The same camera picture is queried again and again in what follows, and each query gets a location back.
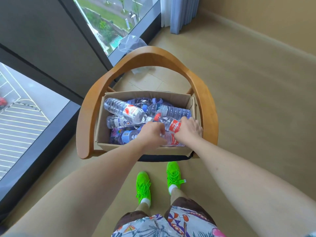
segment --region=blue curtain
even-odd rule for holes
[[[192,21],[198,11],[199,0],[172,0],[170,32],[179,34],[184,25]]]

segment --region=glass pane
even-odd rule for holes
[[[106,55],[152,8],[153,0],[74,0]]]
[[[0,63],[0,180],[68,102]]]

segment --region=red bottle cap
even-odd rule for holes
[[[158,113],[156,116],[155,116],[155,118],[154,118],[154,120],[155,121],[159,121],[159,117],[161,116],[161,113]]]

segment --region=hand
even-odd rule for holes
[[[190,147],[192,140],[201,138],[202,134],[203,128],[198,120],[195,120],[193,117],[190,117],[190,119],[182,117],[180,130],[174,134],[174,137],[181,144]]]
[[[167,144],[167,140],[160,137],[160,134],[165,134],[165,125],[161,122],[148,122],[142,127],[135,140],[145,149],[156,149]]]

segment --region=white sock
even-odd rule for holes
[[[171,195],[171,191],[173,188],[178,188],[175,184],[172,184],[171,186],[169,186],[169,194]]]
[[[146,204],[148,204],[149,207],[150,207],[150,205],[151,205],[151,201],[150,201],[149,199],[147,199],[147,198],[143,198],[143,199],[140,201],[140,203],[146,203]]]

